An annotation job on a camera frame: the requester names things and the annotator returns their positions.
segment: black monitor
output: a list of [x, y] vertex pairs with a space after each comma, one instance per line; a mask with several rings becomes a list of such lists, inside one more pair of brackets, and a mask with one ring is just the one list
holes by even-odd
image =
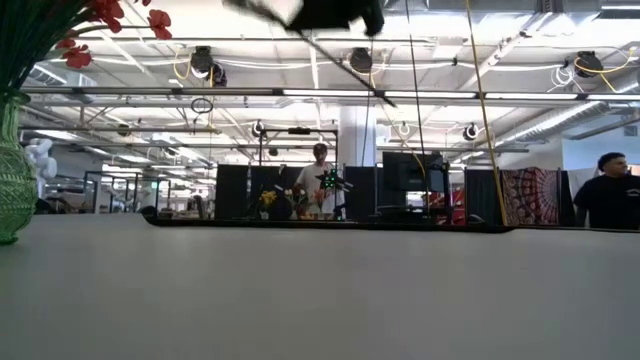
[[[426, 179], [423, 177], [418, 159], [421, 159], [427, 173]], [[442, 170], [443, 163], [441, 154], [423, 157], [421, 154], [383, 152], [384, 186], [399, 191], [424, 191], [428, 186], [429, 191], [444, 192], [445, 177], [448, 174]]]

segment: person in white shirt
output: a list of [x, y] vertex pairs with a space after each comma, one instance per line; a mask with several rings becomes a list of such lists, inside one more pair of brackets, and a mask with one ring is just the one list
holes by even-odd
[[316, 158], [316, 162], [302, 169], [293, 187], [294, 192], [300, 192], [302, 189], [307, 194], [311, 204], [308, 210], [309, 214], [313, 214], [316, 218], [322, 215], [323, 219], [332, 217], [336, 207], [336, 197], [338, 205], [344, 203], [342, 191], [338, 191], [336, 196], [334, 189], [320, 189], [322, 181], [318, 179], [318, 176], [324, 175], [325, 172], [330, 173], [333, 169], [333, 165], [325, 161], [327, 152], [325, 144], [314, 145], [313, 156]]

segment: black t-shirt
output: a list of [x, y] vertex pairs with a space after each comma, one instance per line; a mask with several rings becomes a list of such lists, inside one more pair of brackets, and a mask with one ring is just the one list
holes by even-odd
[[640, 177], [606, 175], [587, 181], [574, 199], [589, 212], [592, 228], [638, 230], [640, 227]]

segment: hair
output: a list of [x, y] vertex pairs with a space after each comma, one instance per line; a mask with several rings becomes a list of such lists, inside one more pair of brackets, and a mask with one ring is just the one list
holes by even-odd
[[608, 153], [608, 154], [604, 154], [600, 157], [600, 160], [598, 160], [598, 169], [600, 171], [604, 171], [604, 166], [607, 165], [607, 163], [613, 159], [617, 159], [617, 158], [621, 158], [621, 157], [626, 157], [624, 156], [623, 153]]
[[327, 153], [329, 150], [327, 148], [327, 145], [323, 144], [323, 143], [317, 143], [315, 145], [313, 145], [313, 150], [318, 150], [322, 153]]

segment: man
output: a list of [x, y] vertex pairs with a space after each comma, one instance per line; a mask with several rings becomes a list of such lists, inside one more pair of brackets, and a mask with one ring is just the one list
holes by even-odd
[[587, 213], [592, 228], [640, 229], [640, 177], [629, 175], [624, 154], [609, 153], [598, 161], [604, 175], [587, 181], [574, 199], [578, 226]]
[[[310, 214], [323, 215], [323, 218], [330, 218], [336, 206], [336, 195], [333, 189], [325, 189], [324, 191], [320, 189], [322, 181], [318, 179], [318, 176], [324, 175], [325, 171], [330, 173], [333, 169], [333, 166], [326, 162], [327, 145], [323, 143], [315, 144], [313, 146], [313, 156], [316, 158], [316, 162], [302, 169], [293, 191], [299, 192], [300, 189], [305, 191], [309, 203], [312, 204], [309, 208]], [[344, 203], [342, 191], [338, 192], [337, 198], [338, 205]]]

